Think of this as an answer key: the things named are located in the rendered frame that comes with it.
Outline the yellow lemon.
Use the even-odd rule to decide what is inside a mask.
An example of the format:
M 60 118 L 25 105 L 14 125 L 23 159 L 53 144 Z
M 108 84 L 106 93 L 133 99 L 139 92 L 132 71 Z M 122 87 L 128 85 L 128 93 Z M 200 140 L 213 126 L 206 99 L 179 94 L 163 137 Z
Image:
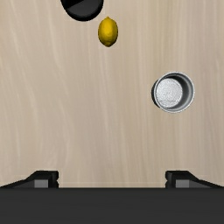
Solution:
M 115 20 L 105 17 L 98 27 L 98 39 L 106 46 L 111 47 L 118 38 L 118 26 Z

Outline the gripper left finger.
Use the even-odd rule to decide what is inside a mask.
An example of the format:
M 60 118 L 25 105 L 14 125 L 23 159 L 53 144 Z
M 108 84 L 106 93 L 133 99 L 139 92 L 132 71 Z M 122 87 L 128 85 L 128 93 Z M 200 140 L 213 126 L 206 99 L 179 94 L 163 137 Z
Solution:
M 35 171 L 28 178 L 3 185 L 3 188 L 58 188 L 58 178 L 58 171 Z

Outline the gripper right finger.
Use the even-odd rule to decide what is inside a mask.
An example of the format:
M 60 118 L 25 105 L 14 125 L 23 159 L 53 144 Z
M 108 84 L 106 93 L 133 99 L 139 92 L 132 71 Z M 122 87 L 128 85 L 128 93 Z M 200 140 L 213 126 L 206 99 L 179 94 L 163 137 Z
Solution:
M 166 188 L 221 188 L 220 185 L 196 178 L 189 171 L 166 171 Z

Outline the grey ramekin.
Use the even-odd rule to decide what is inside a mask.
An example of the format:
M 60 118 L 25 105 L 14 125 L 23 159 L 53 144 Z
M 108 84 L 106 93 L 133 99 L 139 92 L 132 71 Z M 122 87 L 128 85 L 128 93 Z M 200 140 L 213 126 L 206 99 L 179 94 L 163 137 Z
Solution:
M 180 113 L 193 102 L 193 81 L 184 73 L 169 72 L 159 78 L 151 88 L 154 104 L 168 113 Z

